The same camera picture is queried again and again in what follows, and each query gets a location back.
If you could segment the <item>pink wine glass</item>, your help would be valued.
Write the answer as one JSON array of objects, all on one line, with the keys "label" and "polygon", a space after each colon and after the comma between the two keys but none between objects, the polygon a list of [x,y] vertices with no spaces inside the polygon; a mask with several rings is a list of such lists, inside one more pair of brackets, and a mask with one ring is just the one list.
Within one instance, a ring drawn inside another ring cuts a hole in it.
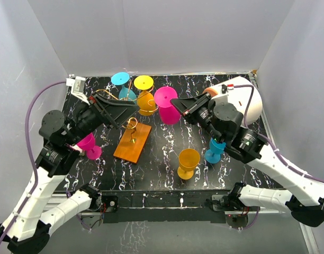
[{"label": "pink wine glass", "polygon": [[159,115],[163,123],[168,125],[176,124],[180,118],[180,113],[171,104],[170,100],[178,98],[176,90],[172,87],[164,86],[159,89],[154,94],[155,103],[159,107]]},{"label": "pink wine glass", "polygon": [[85,155],[90,160],[98,159],[102,154],[101,147],[96,145],[96,140],[93,133],[90,133],[85,138],[77,143],[77,146],[85,151]]}]

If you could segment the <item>yellow wine glass back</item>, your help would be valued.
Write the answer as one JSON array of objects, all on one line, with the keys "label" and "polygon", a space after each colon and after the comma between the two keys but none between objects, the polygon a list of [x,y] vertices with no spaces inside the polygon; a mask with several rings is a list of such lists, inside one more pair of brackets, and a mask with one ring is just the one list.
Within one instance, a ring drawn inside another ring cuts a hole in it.
[{"label": "yellow wine glass back", "polygon": [[152,115],[156,109],[154,96],[151,93],[154,80],[150,76],[140,75],[134,80],[134,86],[141,91],[137,98],[137,104],[140,107],[139,113],[143,116]]}]

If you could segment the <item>yellow wine glass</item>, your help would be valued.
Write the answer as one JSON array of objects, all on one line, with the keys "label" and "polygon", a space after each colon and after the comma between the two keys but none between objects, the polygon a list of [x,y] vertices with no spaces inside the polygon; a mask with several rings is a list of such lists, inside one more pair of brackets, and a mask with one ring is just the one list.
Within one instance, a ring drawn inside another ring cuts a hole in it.
[{"label": "yellow wine glass", "polygon": [[140,107],[139,113],[143,116],[152,115],[156,109],[154,96],[151,93],[154,80],[150,76],[140,75],[134,80],[134,86],[141,91],[137,98],[137,104]]},{"label": "yellow wine glass", "polygon": [[178,176],[183,180],[189,180],[194,175],[194,170],[200,162],[200,154],[194,149],[184,149],[180,152]]}]

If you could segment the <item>teal wine glass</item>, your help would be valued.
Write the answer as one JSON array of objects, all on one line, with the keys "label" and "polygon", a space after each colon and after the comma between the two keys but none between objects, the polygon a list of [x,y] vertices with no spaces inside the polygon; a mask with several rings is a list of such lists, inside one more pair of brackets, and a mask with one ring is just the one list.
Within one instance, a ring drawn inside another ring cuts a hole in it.
[{"label": "teal wine glass", "polygon": [[114,86],[121,87],[118,99],[122,101],[133,101],[137,103],[137,96],[129,88],[130,75],[127,72],[117,72],[111,77],[111,83]]}]

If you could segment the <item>yellow wine glass front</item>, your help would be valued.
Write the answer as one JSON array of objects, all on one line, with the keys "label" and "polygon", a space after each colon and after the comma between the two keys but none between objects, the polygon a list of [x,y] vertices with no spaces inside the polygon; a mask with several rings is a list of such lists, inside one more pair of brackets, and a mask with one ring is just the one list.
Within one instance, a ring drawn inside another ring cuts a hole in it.
[{"label": "yellow wine glass front", "polygon": [[200,154],[194,149],[184,149],[180,152],[178,176],[183,180],[189,180],[194,175],[194,170],[200,162]]}]

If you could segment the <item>blue wine glass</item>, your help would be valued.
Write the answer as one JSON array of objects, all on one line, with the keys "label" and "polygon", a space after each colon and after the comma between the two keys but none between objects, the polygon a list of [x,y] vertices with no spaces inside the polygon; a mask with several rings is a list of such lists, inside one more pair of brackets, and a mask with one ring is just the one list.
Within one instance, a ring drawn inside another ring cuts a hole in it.
[{"label": "blue wine glass", "polygon": [[210,139],[209,149],[205,152],[205,159],[211,164],[216,164],[221,160],[226,143],[217,143],[213,138]]}]

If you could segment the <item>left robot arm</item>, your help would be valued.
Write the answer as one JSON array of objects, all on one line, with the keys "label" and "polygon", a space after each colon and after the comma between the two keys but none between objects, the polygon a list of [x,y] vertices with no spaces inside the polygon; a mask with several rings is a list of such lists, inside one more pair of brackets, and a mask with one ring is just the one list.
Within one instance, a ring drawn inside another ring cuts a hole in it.
[{"label": "left robot arm", "polygon": [[60,110],[43,117],[39,134],[44,144],[32,161],[32,177],[12,213],[0,224],[0,242],[7,242],[11,253],[39,253],[51,235],[72,217],[101,207],[101,192],[85,184],[64,202],[44,211],[79,156],[73,146],[101,125],[118,129],[138,111],[135,102],[107,99],[95,93],[82,104],[75,119]]}]

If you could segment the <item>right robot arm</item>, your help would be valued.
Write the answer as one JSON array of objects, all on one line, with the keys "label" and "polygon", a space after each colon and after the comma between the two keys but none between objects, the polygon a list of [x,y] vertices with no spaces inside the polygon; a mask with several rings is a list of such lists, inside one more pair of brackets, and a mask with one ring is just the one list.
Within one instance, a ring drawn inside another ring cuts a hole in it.
[{"label": "right robot arm", "polygon": [[257,206],[288,212],[310,227],[324,222],[324,181],[294,169],[266,137],[243,127],[244,116],[233,104],[212,99],[209,93],[173,98],[170,102],[188,123],[199,124],[214,141],[225,143],[224,151],[231,158],[258,169],[282,186],[267,189],[235,183],[227,196],[210,199],[212,205],[235,210]]}]

